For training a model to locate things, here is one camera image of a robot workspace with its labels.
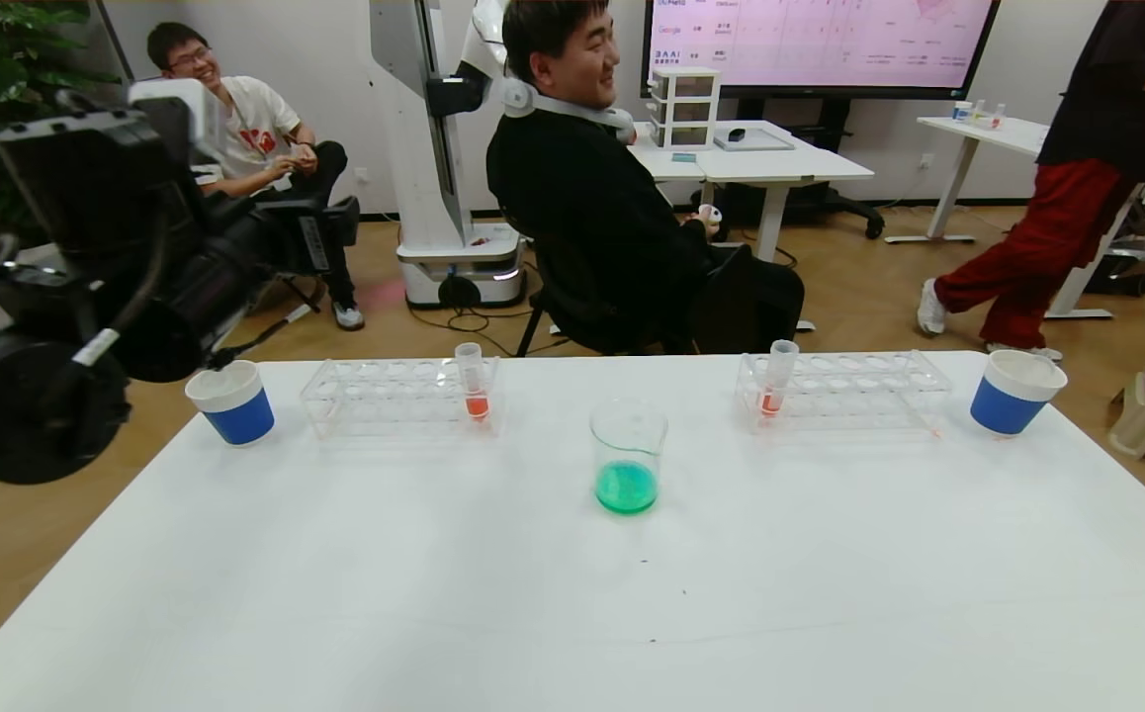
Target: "test tube rack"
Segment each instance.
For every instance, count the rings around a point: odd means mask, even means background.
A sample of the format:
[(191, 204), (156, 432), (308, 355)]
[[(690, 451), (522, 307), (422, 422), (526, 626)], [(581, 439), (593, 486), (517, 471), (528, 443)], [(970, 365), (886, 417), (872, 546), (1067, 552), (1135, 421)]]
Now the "test tube rack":
[(323, 440), (496, 433), (504, 411), (499, 364), (497, 357), (483, 361), (485, 417), (468, 413), (453, 359), (325, 361), (301, 391), (301, 404)]
[(765, 355), (745, 353), (736, 405), (764, 433), (933, 433), (951, 382), (921, 351), (803, 353), (777, 414), (763, 411)]

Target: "white t-shirt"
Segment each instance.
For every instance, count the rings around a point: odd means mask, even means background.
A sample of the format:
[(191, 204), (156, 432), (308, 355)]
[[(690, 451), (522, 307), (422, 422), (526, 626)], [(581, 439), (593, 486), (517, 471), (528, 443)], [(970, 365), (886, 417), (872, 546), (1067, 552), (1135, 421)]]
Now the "white t-shirt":
[(221, 77), (221, 84), (235, 101), (226, 121), (224, 157), (220, 167), (196, 166), (196, 172), (206, 174), (197, 176), (199, 185), (264, 171), (275, 157), (292, 153), (284, 135), (301, 124), (291, 104), (259, 78)]

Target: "red pants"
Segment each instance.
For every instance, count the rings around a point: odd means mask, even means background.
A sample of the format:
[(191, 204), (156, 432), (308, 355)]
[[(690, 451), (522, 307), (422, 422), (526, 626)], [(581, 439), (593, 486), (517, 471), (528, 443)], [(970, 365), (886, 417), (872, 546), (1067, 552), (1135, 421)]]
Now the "red pants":
[(940, 276), (938, 298), (947, 311), (968, 311), (994, 299), (981, 338), (1017, 348), (1047, 346), (1043, 318), (1074, 267), (1096, 258), (1136, 181), (1089, 158), (1040, 166), (1025, 220), (996, 246)]

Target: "table leg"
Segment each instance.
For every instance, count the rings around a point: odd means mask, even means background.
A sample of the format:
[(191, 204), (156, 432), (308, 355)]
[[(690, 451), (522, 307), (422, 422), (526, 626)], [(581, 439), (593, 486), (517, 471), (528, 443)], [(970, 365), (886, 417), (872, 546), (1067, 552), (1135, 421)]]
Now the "table leg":
[(757, 258), (766, 262), (775, 261), (779, 247), (779, 229), (784, 224), (784, 206), (788, 204), (788, 185), (767, 185), (766, 203), (761, 206), (761, 224), (757, 226)]
[(1091, 280), (1091, 275), (1096, 274), (1097, 267), (1100, 266), (1100, 259), (1105, 256), (1107, 250), (1110, 250), (1110, 244), (1113, 244), (1113, 238), (1119, 235), (1119, 230), (1122, 229), (1123, 222), (1126, 222), (1127, 213), (1130, 212), (1130, 206), (1134, 205), (1136, 198), (1138, 198), (1139, 191), (1143, 190), (1143, 185), (1138, 185), (1135, 192), (1130, 193), (1130, 198), (1127, 198), (1124, 206), (1119, 211), (1119, 217), (1113, 221), (1113, 226), (1110, 227), (1110, 231), (1106, 231), (1105, 237), (1100, 239), (1100, 250), (1096, 253), (1096, 258), (1091, 260), (1090, 266), (1079, 267), (1074, 271), (1069, 272), (1069, 278), (1065, 280), (1065, 287), (1060, 287), (1060, 293), (1056, 294), (1056, 301), (1051, 302), (1051, 309), (1048, 310), (1048, 319), (1112, 319), (1113, 313), (1106, 309), (1075, 309), (1077, 307), (1079, 299), (1083, 298), (1083, 291), (1087, 288), (1087, 283)]
[(973, 243), (971, 235), (947, 235), (946, 223), (951, 220), (951, 212), (955, 212), (955, 201), (961, 198), (961, 190), (964, 189), (964, 180), (968, 179), (968, 171), (972, 167), (972, 156), (976, 156), (976, 148), (981, 142), (976, 139), (965, 139), (961, 148), (961, 157), (955, 163), (955, 172), (951, 174), (951, 182), (946, 185), (946, 192), (938, 203), (938, 212), (933, 213), (933, 222), (929, 226), (926, 235), (907, 235), (901, 237), (886, 237), (885, 243)]

